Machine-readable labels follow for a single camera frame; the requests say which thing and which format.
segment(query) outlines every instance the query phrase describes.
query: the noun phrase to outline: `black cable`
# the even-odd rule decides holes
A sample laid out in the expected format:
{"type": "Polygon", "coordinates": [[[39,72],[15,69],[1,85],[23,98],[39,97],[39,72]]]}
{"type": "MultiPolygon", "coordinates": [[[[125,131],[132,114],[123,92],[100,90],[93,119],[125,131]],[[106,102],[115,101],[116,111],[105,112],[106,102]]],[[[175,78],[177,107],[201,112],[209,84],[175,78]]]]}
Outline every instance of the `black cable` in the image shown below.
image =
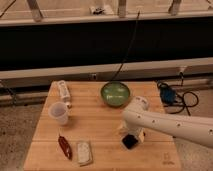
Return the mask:
{"type": "Polygon", "coordinates": [[[4,11],[2,11],[0,18],[7,12],[7,10],[16,2],[16,0],[14,0],[13,2],[11,2],[11,4],[9,4],[4,11]]]}
{"type": "Polygon", "coordinates": [[[137,28],[138,28],[138,21],[139,21],[139,18],[140,18],[140,11],[138,12],[138,15],[137,15],[137,19],[136,19],[136,22],[135,22],[135,28],[134,28],[134,32],[132,34],[132,39],[129,43],[129,47],[127,49],[127,52],[126,52],[126,55],[125,57],[123,58],[122,62],[121,62],[121,65],[119,67],[119,69],[117,70],[117,72],[112,76],[112,78],[110,79],[110,81],[114,81],[115,78],[118,76],[118,74],[120,73],[121,69],[123,68],[123,65],[124,63],[127,61],[128,57],[129,57],[129,54],[131,52],[131,49],[132,49],[132,46],[135,42],[135,37],[136,37],[136,33],[137,33],[137,28]]]}
{"type": "Polygon", "coordinates": [[[174,101],[170,101],[169,103],[166,103],[166,105],[164,105],[164,107],[180,107],[180,110],[178,110],[176,112],[170,112],[170,114],[178,114],[178,113],[182,112],[184,109],[186,109],[187,114],[189,116],[191,116],[189,108],[195,107],[199,104],[198,96],[191,91],[184,92],[182,95],[180,95],[175,90],[171,89],[170,85],[168,85],[164,82],[158,82],[157,86],[161,91],[163,91],[163,89],[165,89],[165,88],[168,88],[168,91],[171,91],[171,93],[175,92],[174,101]],[[188,105],[186,103],[186,95],[189,95],[189,94],[191,94],[195,98],[195,103],[192,105],[188,105]]]}

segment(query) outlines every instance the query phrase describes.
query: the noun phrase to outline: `white bottle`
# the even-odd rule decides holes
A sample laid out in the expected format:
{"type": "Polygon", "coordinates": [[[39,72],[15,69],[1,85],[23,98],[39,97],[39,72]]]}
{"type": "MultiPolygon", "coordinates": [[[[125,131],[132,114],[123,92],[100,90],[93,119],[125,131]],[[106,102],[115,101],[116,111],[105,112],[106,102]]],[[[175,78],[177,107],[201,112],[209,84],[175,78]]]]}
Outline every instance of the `white bottle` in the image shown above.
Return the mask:
{"type": "Polygon", "coordinates": [[[71,107],[71,96],[67,88],[67,84],[64,80],[58,81],[58,89],[61,100],[67,105],[68,108],[71,107]]]}

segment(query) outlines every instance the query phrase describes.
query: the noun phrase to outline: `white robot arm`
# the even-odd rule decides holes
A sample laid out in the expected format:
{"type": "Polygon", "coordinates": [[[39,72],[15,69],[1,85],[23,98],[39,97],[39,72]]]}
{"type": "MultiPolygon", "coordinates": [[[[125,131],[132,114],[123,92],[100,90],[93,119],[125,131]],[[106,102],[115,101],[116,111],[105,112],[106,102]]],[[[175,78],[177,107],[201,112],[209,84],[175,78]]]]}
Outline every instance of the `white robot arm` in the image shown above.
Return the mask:
{"type": "Polygon", "coordinates": [[[142,127],[151,128],[213,148],[213,118],[150,112],[143,97],[134,97],[123,111],[127,132],[139,136],[142,127]]]}

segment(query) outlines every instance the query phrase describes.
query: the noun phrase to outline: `black object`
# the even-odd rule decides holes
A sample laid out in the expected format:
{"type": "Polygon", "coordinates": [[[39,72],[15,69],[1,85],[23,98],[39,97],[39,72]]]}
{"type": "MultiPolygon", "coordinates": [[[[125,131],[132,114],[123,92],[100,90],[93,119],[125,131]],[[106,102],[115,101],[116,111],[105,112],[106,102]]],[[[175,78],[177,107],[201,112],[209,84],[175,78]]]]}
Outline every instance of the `black object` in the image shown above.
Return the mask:
{"type": "Polygon", "coordinates": [[[135,144],[137,144],[138,140],[133,135],[128,134],[122,139],[122,142],[126,148],[131,149],[135,146],[135,144]]]}

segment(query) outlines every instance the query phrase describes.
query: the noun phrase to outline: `black wall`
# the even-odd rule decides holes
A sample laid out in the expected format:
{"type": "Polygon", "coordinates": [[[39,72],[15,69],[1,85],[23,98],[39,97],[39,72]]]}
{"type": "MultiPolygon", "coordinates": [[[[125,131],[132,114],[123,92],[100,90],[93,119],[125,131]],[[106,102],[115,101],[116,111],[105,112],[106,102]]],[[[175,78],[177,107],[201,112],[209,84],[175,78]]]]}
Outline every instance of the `black wall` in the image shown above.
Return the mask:
{"type": "MultiPolygon", "coordinates": [[[[0,28],[0,70],[119,63],[135,21],[0,28]]],[[[139,21],[128,62],[213,57],[213,17],[139,21]]]]}

